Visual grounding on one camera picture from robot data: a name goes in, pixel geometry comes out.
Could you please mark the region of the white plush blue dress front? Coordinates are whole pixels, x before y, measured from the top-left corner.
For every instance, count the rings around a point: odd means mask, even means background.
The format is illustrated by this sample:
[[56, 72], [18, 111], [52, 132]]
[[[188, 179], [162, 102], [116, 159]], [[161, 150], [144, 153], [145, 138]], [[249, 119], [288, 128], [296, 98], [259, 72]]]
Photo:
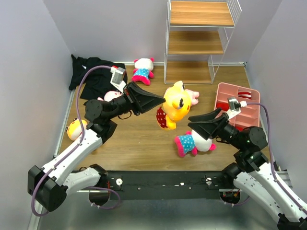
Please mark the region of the white plush blue dress front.
[[187, 131], [184, 135], [176, 136], [174, 142], [177, 146], [178, 155], [182, 158], [189, 152], [196, 156], [199, 152], [208, 152], [216, 149], [212, 139], [204, 139], [194, 130]]

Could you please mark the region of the large yellow plush toy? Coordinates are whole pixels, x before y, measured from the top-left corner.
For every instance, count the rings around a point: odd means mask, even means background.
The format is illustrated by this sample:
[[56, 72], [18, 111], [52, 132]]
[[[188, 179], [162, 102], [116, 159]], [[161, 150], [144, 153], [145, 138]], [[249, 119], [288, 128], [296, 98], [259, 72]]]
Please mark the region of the large yellow plush toy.
[[165, 102], [157, 109], [156, 119], [164, 130], [174, 130], [177, 122], [183, 119], [191, 107], [191, 98], [183, 81], [177, 81], [164, 93]]

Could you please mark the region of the small yellow plush toy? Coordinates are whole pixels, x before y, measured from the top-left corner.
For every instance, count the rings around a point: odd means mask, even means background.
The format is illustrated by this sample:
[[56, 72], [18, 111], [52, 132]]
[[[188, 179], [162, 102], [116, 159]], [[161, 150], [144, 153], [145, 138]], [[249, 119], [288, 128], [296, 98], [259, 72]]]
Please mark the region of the small yellow plush toy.
[[78, 118], [75, 118], [65, 129], [70, 140], [75, 141], [81, 134], [82, 128]]

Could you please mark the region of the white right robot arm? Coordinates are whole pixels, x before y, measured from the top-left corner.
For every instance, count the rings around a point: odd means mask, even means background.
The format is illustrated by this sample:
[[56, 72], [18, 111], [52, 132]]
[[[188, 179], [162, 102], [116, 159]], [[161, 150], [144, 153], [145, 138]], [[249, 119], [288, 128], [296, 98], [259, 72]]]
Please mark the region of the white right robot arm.
[[238, 150], [234, 154], [236, 161], [223, 170], [223, 186], [243, 190], [276, 221], [278, 229], [305, 230], [306, 203], [281, 179], [262, 153], [268, 145], [263, 129], [250, 126], [239, 131], [229, 123], [239, 113], [240, 109], [222, 113], [218, 108], [189, 117], [188, 126], [204, 139], [219, 137]]

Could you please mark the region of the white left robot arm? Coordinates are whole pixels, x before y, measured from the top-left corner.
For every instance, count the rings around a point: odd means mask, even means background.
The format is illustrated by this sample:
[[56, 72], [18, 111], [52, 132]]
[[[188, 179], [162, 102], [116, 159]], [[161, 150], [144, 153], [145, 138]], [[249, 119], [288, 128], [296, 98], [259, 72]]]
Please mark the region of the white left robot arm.
[[32, 197], [32, 212], [40, 216], [35, 203], [52, 212], [73, 192], [87, 187], [102, 189], [106, 177], [100, 166], [90, 166], [78, 173], [72, 172], [74, 167], [112, 137], [117, 127], [112, 121], [114, 117], [126, 113], [140, 115], [164, 102], [164, 97], [147, 92], [134, 82], [126, 85], [123, 94], [110, 102], [89, 100], [85, 105], [89, 124], [82, 127], [81, 135], [52, 161], [41, 168], [35, 165], [28, 171], [27, 191]]

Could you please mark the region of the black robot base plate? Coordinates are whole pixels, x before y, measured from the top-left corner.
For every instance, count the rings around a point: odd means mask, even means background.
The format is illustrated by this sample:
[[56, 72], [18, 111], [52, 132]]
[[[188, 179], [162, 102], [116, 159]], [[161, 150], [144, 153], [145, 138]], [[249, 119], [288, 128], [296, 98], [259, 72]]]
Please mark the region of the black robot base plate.
[[222, 171], [108, 171], [86, 188], [108, 185], [121, 200], [220, 199], [235, 191]]

